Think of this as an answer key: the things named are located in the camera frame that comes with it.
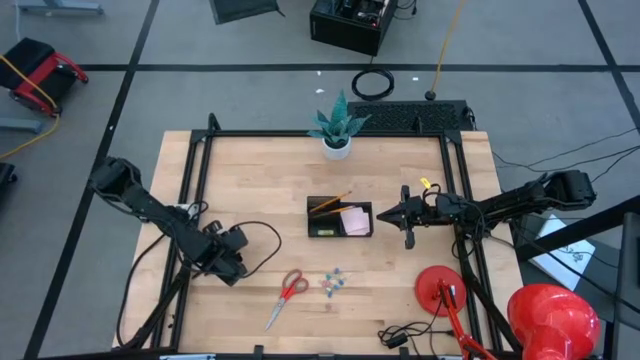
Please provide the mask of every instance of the pink sticky note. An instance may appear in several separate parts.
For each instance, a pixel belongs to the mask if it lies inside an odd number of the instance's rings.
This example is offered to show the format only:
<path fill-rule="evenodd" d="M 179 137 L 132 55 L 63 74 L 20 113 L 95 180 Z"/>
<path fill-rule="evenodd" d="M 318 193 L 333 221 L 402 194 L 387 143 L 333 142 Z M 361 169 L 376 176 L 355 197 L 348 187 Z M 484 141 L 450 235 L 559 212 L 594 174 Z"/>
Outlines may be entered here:
<path fill-rule="evenodd" d="M 353 208 L 340 213 L 347 235 L 366 235 L 369 232 L 369 214 L 362 208 Z"/>

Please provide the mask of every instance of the black tray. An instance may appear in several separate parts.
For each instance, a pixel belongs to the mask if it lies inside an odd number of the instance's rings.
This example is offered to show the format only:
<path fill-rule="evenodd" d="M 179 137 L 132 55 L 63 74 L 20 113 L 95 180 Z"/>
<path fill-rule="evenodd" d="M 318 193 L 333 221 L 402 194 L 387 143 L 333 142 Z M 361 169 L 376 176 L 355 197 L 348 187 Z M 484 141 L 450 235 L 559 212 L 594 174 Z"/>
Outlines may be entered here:
<path fill-rule="evenodd" d="M 345 206 L 361 207 L 362 210 L 369 214 L 369 232 L 365 235 L 347 235 L 342 225 L 340 213 L 330 214 L 319 218 L 309 216 L 309 210 L 327 202 L 335 196 L 307 196 L 307 232 L 312 238 L 330 238 L 330 237 L 371 237 L 373 235 L 373 207 L 370 202 L 341 202 L 328 205 L 322 211 L 331 211 Z"/>

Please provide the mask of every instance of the wooden tabletop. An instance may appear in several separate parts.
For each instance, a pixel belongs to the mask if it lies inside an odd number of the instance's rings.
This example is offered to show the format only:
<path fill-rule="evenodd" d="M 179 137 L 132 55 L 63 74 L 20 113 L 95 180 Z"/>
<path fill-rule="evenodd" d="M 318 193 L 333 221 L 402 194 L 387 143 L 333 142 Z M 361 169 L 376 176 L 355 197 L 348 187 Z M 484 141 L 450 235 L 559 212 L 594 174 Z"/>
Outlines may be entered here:
<path fill-rule="evenodd" d="M 165 133 L 151 186 L 151 193 L 165 204 L 173 204 L 178 198 L 189 136 L 189 132 Z M 463 133 L 463 141 L 474 198 L 498 194 L 487 134 Z M 460 192 L 455 150 L 450 146 L 449 151 Z M 200 156 L 196 158 L 191 196 Z M 397 354 L 397 349 L 380 344 L 377 331 L 390 325 L 431 320 L 432 316 L 418 305 L 413 286 L 416 276 L 432 265 L 460 271 L 458 260 L 450 252 L 452 227 L 416 228 L 412 250 L 404 248 L 404 233 L 380 221 L 374 221 L 371 238 L 310 239 L 305 204 L 309 195 L 338 195 L 352 190 L 345 201 L 371 201 L 378 214 L 398 203 L 403 184 L 411 187 L 412 194 L 421 193 L 421 177 L 446 190 L 437 139 L 354 138 L 347 159 L 328 161 L 317 139 L 215 138 L 204 195 L 210 208 L 200 224 L 218 219 L 229 228 L 241 221 L 265 221 L 280 232 L 283 246 L 259 272 L 233 287 L 215 276 L 191 282 L 180 351 L 248 353 L 254 345 L 264 345 L 267 353 Z M 258 225 L 247 225 L 243 230 L 249 245 L 241 254 L 251 270 L 274 250 L 277 239 Z M 504 225 L 493 234 L 511 241 Z M 154 225 L 142 225 L 136 257 L 158 235 Z M 494 300 L 506 315 L 509 297 L 522 287 L 515 252 L 492 240 L 484 244 Z M 133 276 L 122 321 L 125 339 L 135 333 L 158 301 L 168 246 L 165 240 L 151 251 Z M 336 267 L 348 279 L 343 289 L 328 298 L 319 282 Z M 294 268 L 303 271 L 310 289 L 294 296 L 265 332 L 282 278 Z M 479 302 L 478 309 L 488 347 L 486 313 Z M 172 311 L 165 326 L 171 323 Z M 466 307 L 459 316 L 468 330 Z M 450 328 L 446 317 L 435 321 L 436 330 Z M 164 344 L 168 344 L 169 332 L 164 331 Z M 431 353 L 428 336 L 415 341 L 421 354 Z M 446 335 L 434 335 L 433 345 L 438 354 L 460 353 L 456 341 Z"/>

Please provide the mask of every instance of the electrical cord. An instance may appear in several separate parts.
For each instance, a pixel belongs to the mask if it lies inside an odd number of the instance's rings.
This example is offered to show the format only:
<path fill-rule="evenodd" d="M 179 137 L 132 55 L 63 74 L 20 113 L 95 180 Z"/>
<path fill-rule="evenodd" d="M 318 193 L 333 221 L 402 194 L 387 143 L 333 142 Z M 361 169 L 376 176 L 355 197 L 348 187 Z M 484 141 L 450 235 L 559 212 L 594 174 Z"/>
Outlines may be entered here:
<path fill-rule="evenodd" d="M 525 168 L 525 169 L 527 169 L 527 170 L 529 170 L 529 171 L 532 171 L 532 172 L 547 172 L 547 171 L 558 171 L 558 170 L 564 170 L 564 169 L 568 169 L 568 168 L 574 167 L 574 166 L 576 166 L 576 165 L 581 165 L 581 164 L 585 164 L 585 163 L 589 163 L 589 162 L 593 162 L 593 161 L 598 161 L 598 160 L 602 160 L 602 159 L 606 159 L 606 158 L 609 158 L 609 157 L 613 157 L 613 156 L 616 156 L 616 155 L 620 155 L 620 154 L 622 154 L 622 155 L 621 155 L 618 159 L 616 159 L 616 161 L 614 161 L 614 162 L 613 162 L 613 163 L 612 163 L 612 164 L 611 164 L 611 165 L 610 165 L 610 166 L 609 166 L 605 171 L 603 171 L 602 173 L 600 173 L 600 174 L 598 174 L 596 177 L 594 177 L 594 179 L 591 181 L 592 183 L 594 183 L 594 182 L 596 182 L 597 180 L 599 180 L 602 176 L 604 176 L 604 175 L 606 175 L 607 173 L 609 173 L 609 171 L 610 171 L 613 167 L 615 167 L 615 166 L 616 166 L 620 161 L 622 161 L 622 159 L 624 159 L 625 157 L 627 157 L 627 156 L 629 156 L 629 155 L 633 154 L 634 152 L 636 152 L 636 151 L 640 150 L 640 146 L 634 146 L 634 147 L 631 147 L 631 148 L 628 148 L 628 149 L 625 149 L 625 150 L 622 150 L 622 151 L 619 151 L 619 152 L 616 152 L 616 153 L 613 153 L 613 154 L 610 154 L 610 155 L 606 155 L 606 156 L 604 156 L 604 157 L 595 158 L 595 159 L 591 159 L 591 160 L 586 160 L 586 161 L 584 161 L 584 162 L 578 162 L 578 163 L 575 163 L 575 164 L 572 164 L 572 165 L 569 165 L 569 166 L 567 166 L 567 167 L 563 167 L 563 168 L 560 168 L 560 169 L 537 170 L 537 169 L 533 169 L 533 168 L 532 168 L 532 166 L 535 166 L 535 165 L 541 164 L 541 163 L 546 162 L 546 161 L 549 161 L 549 160 L 557 159 L 557 158 L 559 158 L 559 157 L 561 157 L 561 156 L 564 156 L 564 155 L 568 155 L 568 154 L 574 153 L 574 152 L 576 152 L 576 151 L 582 150 L 582 149 L 584 149 L 584 148 L 587 148 L 587 147 L 589 147 L 589 146 L 592 146 L 592 145 L 595 145 L 595 144 L 601 143 L 601 142 L 606 141 L 606 140 L 609 140 L 609 139 L 614 139 L 614 138 L 621 137 L 621 136 L 623 136 L 623 135 L 626 135 L 626 134 L 628 134 L 628 133 L 630 133 L 630 132 L 637 131 L 637 130 L 639 130 L 639 129 L 640 129 L 640 128 L 634 127 L 634 128 L 629 129 L 629 130 L 623 131 L 623 132 L 621 132 L 621 133 L 606 136 L 606 137 L 604 137 L 604 138 L 602 138 L 602 139 L 599 139 L 599 140 L 592 141 L 592 142 L 586 143 L 586 144 L 584 144 L 584 145 L 581 145 L 581 146 L 579 146 L 579 147 L 577 147 L 577 148 L 575 148 L 575 149 L 567 150 L 567 151 L 561 152 L 561 153 L 559 153 L 559 154 L 556 154 L 556 155 L 553 155 L 553 156 L 550 156 L 550 157 L 547 157 L 547 158 L 544 158 L 544 159 L 540 159 L 540 160 L 538 160 L 538 161 L 535 161 L 535 162 L 533 162 L 533 163 L 526 164 L 526 165 L 525 165 L 525 164 L 519 164 L 519 163 L 512 162 L 512 161 L 506 161 L 504 158 L 502 158 L 502 157 L 501 157 L 498 153 L 496 153 L 495 151 L 492 151 L 492 153 L 493 153 L 493 155 L 494 155 L 495 157 L 497 157 L 500 161 L 502 161 L 503 163 L 505 163 L 505 164 L 507 164 L 507 165 L 508 165 L 508 166 L 496 166 L 497 168 L 522 167 L 522 168 Z"/>
<path fill-rule="evenodd" d="M 4 55 L 0 55 L 0 60 L 4 61 L 5 64 L 7 64 L 7 66 L 9 68 L 11 68 L 11 70 L 13 70 L 16 74 L 18 74 L 18 76 L 20 76 L 20 78 L 22 78 L 23 81 L 25 81 L 27 84 L 31 85 L 34 89 L 36 89 L 40 94 L 42 94 L 42 96 L 47 99 L 47 101 L 49 101 L 49 103 L 51 103 L 51 106 L 54 109 L 58 108 L 58 105 L 56 104 L 55 101 L 53 101 L 53 99 L 46 93 L 44 92 L 44 90 L 42 90 L 38 85 L 34 84 L 33 81 L 29 80 L 28 77 L 26 77 L 22 72 L 20 72 L 20 70 L 18 70 L 10 61 L 9 59 L 7 59 L 6 57 L 4 57 Z M 24 144 L 16 147 L 13 150 L 10 150 L 9 152 L 6 152 L 4 154 L 0 154 L 0 160 L 5 159 L 15 153 L 17 153 L 18 151 L 26 148 L 29 145 L 33 145 L 35 143 L 37 143 L 38 141 L 46 138 L 47 136 L 53 134 L 57 129 L 58 129 L 58 125 L 60 124 L 60 114 L 55 114 L 56 119 L 53 123 L 53 126 L 51 127 L 51 129 L 47 130 L 47 132 L 45 132 L 44 134 L 40 134 L 36 137 L 34 137 L 33 139 L 25 142 Z"/>
<path fill-rule="evenodd" d="M 526 242 L 532 242 L 532 241 L 535 241 L 535 240 L 526 239 L 526 237 L 525 237 L 525 236 L 524 236 L 524 234 L 523 234 L 523 232 L 525 232 L 525 231 L 526 231 L 526 232 L 528 232 L 528 233 L 530 233 L 530 234 L 532 234 L 532 235 L 534 235 L 535 237 L 538 237 L 538 234 L 536 234 L 536 233 L 535 233 L 534 231 L 532 231 L 532 230 L 529 230 L 529 229 L 527 229 L 527 228 L 525 228 L 525 227 L 523 227 L 523 226 L 519 226 L 519 225 L 518 225 L 518 224 L 516 224 L 515 222 L 513 223 L 513 225 L 514 225 L 514 227 L 515 227 L 516 229 L 520 230 L 520 231 L 518 232 L 518 235 L 520 235 L 520 237 L 522 237 Z M 560 252 L 562 252 L 562 253 L 565 253 L 565 254 L 589 255 L 589 256 L 591 256 L 591 258 L 593 258 L 594 260 L 597 260 L 597 261 L 601 262 L 602 264 L 604 264 L 604 265 L 606 265 L 606 266 L 612 267 L 612 268 L 614 268 L 614 269 L 617 269 L 617 268 L 618 268 L 618 266 L 617 266 L 617 265 L 614 265 L 614 264 L 612 264 L 612 263 L 610 263 L 610 262 L 608 262 L 608 261 L 605 261 L 605 260 L 603 260 L 603 259 L 601 259 L 601 258 L 597 257 L 597 256 L 596 256 L 596 254 L 591 254 L 590 252 L 587 252 L 587 251 L 571 251 L 571 250 L 564 250 L 564 249 L 562 249 L 562 248 L 559 248 L 559 249 L 556 249 L 556 250 L 558 250 L 558 251 L 560 251 Z"/>
<path fill-rule="evenodd" d="M 602 138 L 602 139 L 600 139 L 600 140 L 592 141 L 592 142 L 586 143 L 586 144 L 584 144 L 584 145 L 578 146 L 578 147 L 577 147 L 577 148 L 575 148 L 575 149 L 571 149 L 571 150 L 568 150 L 568 151 L 564 151 L 564 152 L 561 152 L 561 153 L 556 154 L 556 155 L 554 155 L 554 156 L 550 156 L 550 157 L 548 157 L 548 158 L 544 158 L 544 159 L 541 159 L 541 160 L 538 160 L 538 161 L 532 162 L 531 164 L 528 164 L 527 166 L 535 166 L 535 165 L 541 164 L 541 163 L 543 163 L 543 162 L 545 162 L 545 161 L 549 161 L 549 160 L 557 159 L 557 158 L 559 158 L 559 157 L 561 157 L 561 156 L 564 156 L 564 155 L 568 155 L 568 154 L 574 153 L 574 152 L 576 152 L 576 151 L 582 150 L 582 149 L 584 149 L 584 148 L 587 148 L 587 147 L 592 146 L 592 145 L 595 145 L 595 144 L 599 144 L 599 143 L 601 143 L 601 142 L 603 142 L 603 141 L 606 141 L 606 140 L 609 140 L 609 139 L 614 139 L 614 138 L 617 138 L 617 137 L 620 137 L 620 136 L 626 135 L 626 134 L 628 134 L 628 133 L 630 133 L 630 132 L 633 132 L 633 131 L 636 131 L 636 130 L 638 130 L 638 128 L 637 128 L 637 127 L 634 127 L 634 128 L 629 129 L 629 130 L 623 131 L 623 132 L 621 132 L 621 133 L 619 133 L 619 134 L 610 135 L 610 136 L 604 137 L 604 138 Z"/>
<path fill-rule="evenodd" d="M 613 162 L 613 164 L 609 165 L 609 167 L 605 171 L 601 172 L 595 178 L 593 178 L 593 180 L 591 180 L 591 183 L 594 183 L 594 182 L 598 181 L 598 179 L 600 179 L 602 176 L 606 175 L 609 172 L 609 170 L 613 169 L 613 167 L 616 166 L 616 164 L 618 164 L 622 159 L 624 159 L 627 156 L 629 156 L 629 155 L 633 154 L 634 152 L 638 151 L 638 149 L 640 149 L 640 147 L 637 147 L 637 148 L 629 151 L 628 153 L 620 156 L 616 161 Z"/>
<path fill-rule="evenodd" d="M 447 47 L 449 46 L 449 39 L 451 38 L 451 34 L 455 30 L 458 25 L 458 19 L 460 18 L 460 13 L 462 13 L 462 8 L 466 0 L 460 0 L 460 4 L 458 4 L 458 8 L 456 9 L 456 14 L 449 25 L 449 29 L 447 30 L 447 35 L 444 38 L 444 43 L 442 44 L 442 49 L 440 50 L 440 57 L 438 58 L 438 65 L 436 67 L 436 75 L 433 78 L 433 83 L 431 84 L 431 90 L 427 91 L 424 94 L 425 99 L 432 101 L 436 99 L 436 87 L 438 86 L 438 81 L 440 81 L 440 70 L 442 68 L 442 62 L 444 61 L 444 55 L 447 53 Z"/>
<path fill-rule="evenodd" d="M 271 229 L 271 231 L 273 231 L 274 234 L 276 234 L 276 236 L 278 237 L 278 246 L 276 247 L 276 249 L 269 254 L 269 256 L 267 256 L 264 260 L 262 260 L 260 262 L 260 264 L 258 264 L 258 266 L 256 266 L 255 269 L 253 269 L 252 271 L 248 272 L 246 275 L 244 275 L 242 278 L 246 279 L 249 276 L 253 275 L 256 273 L 256 271 L 258 271 L 262 265 L 264 265 L 267 261 L 271 260 L 271 258 L 278 253 L 278 251 L 280 251 L 280 248 L 282 247 L 282 237 L 280 237 L 280 233 L 278 233 L 278 230 L 276 230 L 273 226 L 267 224 L 266 222 L 262 222 L 262 221 L 244 221 L 238 224 L 233 225 L 231 228 L 240 228 L 240 226 L 243 225 L 248 225 L 248 224 L 259 224 L 259 225 L 264 225 L 266 227 L 268 227 L 269 229 Z"/>
<path fill-rule="evenodd" d="M 122 295 L 122 302 L 120 303 L 120 310 L 118 311 L 118 320 L 116 322 L 116 339 L 120 346 L 124 346 L 124 341 L 122 340 L 122 334 L 120 333 L 120 327 L 122 326 L 122 315 L 124 314 L 124 308 L 127 305 L 127 297 L 129 297 L 129 285 L 131 284 L 131 278 L 133 277 L 133 273 L 135 272 L 138 264 L 140 264 L 140 260 L 147 255 L 151 250 L 153 250 L 156 245 L 160 243 L 160 240 L 164 238 L 164 234 L 160 235 L 154 242 L 151 243 L 140 256 L 133 262 L 133 266 L 131 266 L 131 270 L 129 270 L 129 275 L 127 276 L 127 282 L 124 286 L 124 295 Z"/>
<path fill-rule="evenodd" d="M 407 4 L 397 5 L 396 9 L 401 9 L 401 10 L 412 9 L 410 17 L 400 17 L 400 16 L 397 16 L 396 14 L 393 14 L 393 18 L 394 19 L 411 20 L 411 19 L 413 19 L 415 17 L 416 13 L 418 12 L 418 0 L 410 0 L 409 2 L 407 2 Z"/>
<path fill-rule="evenodd" d="M 469 258 L 469 256 L 471 256 L 476 251 L 477 243 L 479 241 L 482 241 L 482 238 L 484 237 L 484 233 L 485 233 L 486 228 L 487 228 L 487 224 L 486 224 L 486 221 L 485 221 L 484 213 L 482 212 L 482 209 L 480 209 L 480 207 L 477 204 L 473 203 L 473 202 L 467 201 L 465 199 L 453 198 L 453 196 L 451 196 L 450 194 L 443 194 L 442 193 L 442 187 L 440 186 L 440 184 L 432 184 L 431 188 L 433 188 L 433 187 L 437 187 L 438 191 L 437 192 L 433 192 L 433 191 L 430 191 L 431 189 L 425 189 L 422 192 L 422 201 L 425 204 L 426 204 L 426 198 L 429 197 L 430 195 L 435 195 L 436 197 L 444 196 L 444 197 L 447 197 L 449 200 L 451 200 L 451 202 L 456 203 L 458 205 L 463 203 L 463 204 L 466 204 L 468 206 L 472 206 L 480 214 L 480 216 L 478 217 L 478 220 L 476 221 L 476 225 L 475 225 L 475 229 L 474 229 L 473 234 L 469 234 L 469 238 L 473 242 L 473 246 L 471 247 L 471 250 L 470 251 L 466 251 L 466 246 L 465 246 L 465 253 L 464 253 L 464 255 L 461 256 L 460 254 L 456 254 L 456 248 L 457 248 L 459 240 L 456 239 L 451 244 L 451 255 L 453 255 L 453 257 L 458 259 L 458 260 L 467 260 Z"/>
<path fill-rule="evenodd" d="M 123 209 L 121 209 L 120 207 L 111 204 L 110 201 L 105 200 L 108 204 L 110 204 L 111 206 L 114 206 L 115 208 L 117 208 L 119 211 L 125 211 Z M 189 212 L 189 210 L 191 209 L 191 207 L 195 206 L 196 204 L 201 204 L 203 205 L 200 209 L 198 209 L 198 213 L 193 215 L 189 221 L 193 220 L 197 215 L 201 215 L 202 213 L 204 213 L 205 211 L 207 211 L 207 209 L 209 208 L 209 204 L 206 201 L 200 201 L 198 203 L 192 203 L 191 205 L 189 205 L 189 207 L 187 208 L 187 212 Z M 124 308 L 127 304 L 127 298 L 129 297 L 129 286 L 131 285 L 131 279 L 133 278 L 133 274 L 136 271 L 136 268 L 138 267 L 138 265 L 140 264 L 140 261 L 142 260 L 142 258 L 144 258 L 151 250 L 153 250 L 153 248 L 155 248 L 162 239 L 164 239 L 165 235 L 162 234 L 160 235 L 154 242 L 151 243 L 151 245 L 149 245 L 146 249 L 144 249 L 144 251 L 142 251 L 140 253 L 140 255 L 136 258 L 136 260 L 133 262 L 133 265 L 131 266 L 131 269 L 129 270 L 129 275 L 127 275 L 127 281 L 125 282 L 124 285 L 124 294 L 122 295 L 122 302 L 120 303 L 120 310 L 118 311 L 118 320 L 116 322 L 116 340 L 118 341 L 118 344 L 120 346 L 124 346 L 124 341 L 122 340 L 122 334 L 120 333 L 120 327 L 122 325 L 122 315 L 124 314 Z"/>
<path fill-rule="evenodd" d="M 503 162 L 503 163 L 505 163 L 505 164 L 513 165 L 513 166 L 517 166 L 517 167 L 522 167 L 522 168 L 525 168 L 525 169 L 527 169 L 527 170 L 529 170 L 529 171 L 531 171 L 531 172 L 545 173 L 545 172 L 554 172 L 554 171 L 567 170 L 567 169 L 570 169 L 570 168 L 575 167 L 575 166 L 578 166 L 578 165 L 583 165 L 583 164 L 587 164 L 587 163 L 591 163 L 591 162 L 596 162 L 596 161 L 600 161 L 600 160 L 608 159 L 608 158 L 610 158 L 610 157 L 614 157 L 614 156 L 616 156 L 616 155 L 620 155 L 620 154 L 626 153 L 626 152 L 631 151 L 631 150 L 635 151 L 635 150 L 637 150 L 637 149 L 639 149 L 639 148 L 640 148 L 640 145 L 636 145 L 636 146 L 632 146 L 632 147 L 630 147 L 630 148 L 627 148 L 627 149 L 624 149 L 624 150 L 621 150 L 621 151 L 616 151 L 616 152 L 614 152 L 614 153 L 612 153 L 612 154 L 599 156 L 599 157 L 597 157 L 597 158 L 593 158 L 593 159 L 589 159 L 589 160 L 582 160 L 582 161 L 578 161 L 578 162 L 573 163 L 573 164 L 571 164 L 571 165 L 562 166 L 562 167 L 555 168 L 555 169 L 533 169 L 533 168 L 531 168 L 531 167 L 530 167 L 530 166 L 528 166 L 528 165 L 518 164 L 518 163 L 511 162 L 511 161 L 506 161 L 506 160 L 504 160 L 500 155 L 498 155 L 496 152 L 493 152 L 493 151 L 492 151 L 492 153 L 493 153 L 493 154 L 494 154 L 498 159 L 500 159 L 500 161 L 502 161 L 502 162 Z"/>
<path fill-rule="evenodd" d="M 562 265 L 563 267 L 565 267 L 567 270 L 571 271 L 572 273 L 574 273 L 576 276 L 578 276 L 580 279 L 588 282 L 589 284 L 591 284 L 593 287 L 595 287 L 596 289 L 600 290 L 600 292 L 602 292 L 603 294 L 609 296 L 611 299 L 613 299 L 616 302 L 621 303 L 622 305 L 628 307 L 631 311 L 640 314 L 640 309 L 636 306 L 634 306 L 633 304 L 629 303 L 628 301 L 618 297 L 616 294 L 613 294 L 611 292 L 609 292 L 607 289 L 603 288 L 602 286 L 598 285 L 598 283 L 596 283 L 595 281 L 591 280 L 590 278 L 584 276 L 583 274 L 577 272 L 576 270 L 574 270 L 571 266 L 567 265 L 565 262 L 563 262 L 562 260 L 560 260 L 557 256 L 553 255 L 551 253 L 551 251 L 543 248 L 542 246 L 538 245 L 535 243 L 535 241 L 533 240 L 529 240 L 524 236 L 521 236 L 522 239 L 530 244 L 531 246 L 533 246 L 534 248 L 536 248 L 537 250 L 541 251 L 544 254 L 549 255 L 552 259 L 554 259 L 555 261 L 557 261 L 560 265 Z M 628 324 L 625 323 L 625 325 L 632 327 L 635 330 L 640 331 L 640 329 L 632 324 Z"/>
<path fill-rule="evenodd" d="M 455 334 L 453 330 L 433 330 L 433 323 L 436 321 L 437 313 L 440 311 L 440 307 L 442 306 L 442 301 L 438 304 L 438 308 L 433 315 L 433 318 L 429 323 L 423 321 L 414 321 L 404 326 L 392 325 L 384 330 L 378 331 L 378 339 L 380 343 L 389 349 L 396 348 L 402 345 L 406 340 L 402 341 L 404 337 L 411 340 L 411 344 L 413 345 L 413 350 L 416 352 L 418 358 L 420 358 L 420 352 L 418 351 L 418 347 L 416 346 L 415 340 L 413 340 L 416 336 L 422 336 L 426 333 L 429 333 L 429 346 L 431 348 L 431 352 L 433 355 L 436 355 L 435 350 L 433 349 L 433 334 L 447 334 L 451 337 L 454 337 Z M 421 330 L 415 328 L 416 325 L 426 325 L 426 328 Z"/>
<path fill-rule="evenodd" d="M 373 74 L 378 74 L 383 76 L 384 78 L 386 78 L 387 80 L 389 80 L 389 86 L 387 87 L 387 89 L 379 94 L 373 94 L 373 95 L 367 95 L 367 94 L 363 94 L 358 90 L 358 80 L 366 74 L 369 73 L 373 73 Z M 361 72 L 359 72 L 351 81 L 351 91 L 353 91 L 354 94 L 356 94 L 357 97 L 361 98 L 362 100 L 365 101 L 377 101 L 380 99 L 383 99 L 389 95 L 391 95 L 391 93 L 393 92 L 393 89 L 395 88 L 395 79 L 393 78 L 393 74 L 391 74 L 391 72 L 389 70 L 386 69 L 379 69 L 379 68 L 374 68 L 374 69 L 367 69 L 367 70 L 363 70 Z"/>

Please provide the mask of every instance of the lamp base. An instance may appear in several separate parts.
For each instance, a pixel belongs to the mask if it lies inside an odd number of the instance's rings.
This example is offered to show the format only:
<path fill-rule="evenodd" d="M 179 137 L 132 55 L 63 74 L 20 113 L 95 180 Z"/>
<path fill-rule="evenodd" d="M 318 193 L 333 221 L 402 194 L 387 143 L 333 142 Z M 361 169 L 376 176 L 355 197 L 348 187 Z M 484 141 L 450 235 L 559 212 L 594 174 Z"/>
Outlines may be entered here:
<path fill-rule="evenodd" d="M 436 316 L 447 316 L 447 308 L 443 305 L 438 310 L 440 304 L 440 293 L 438 292 L 438 282 L 442 280 L 446 284 L 453 286 L 453 297 L 455 299 L 456 313 L 462 310 L 467 299 L 467 288 L 460 275 L 452 269 L 436 265 L 424 269 L 416 279 L 415 292 L 418 303 L 428 313 Z"/>

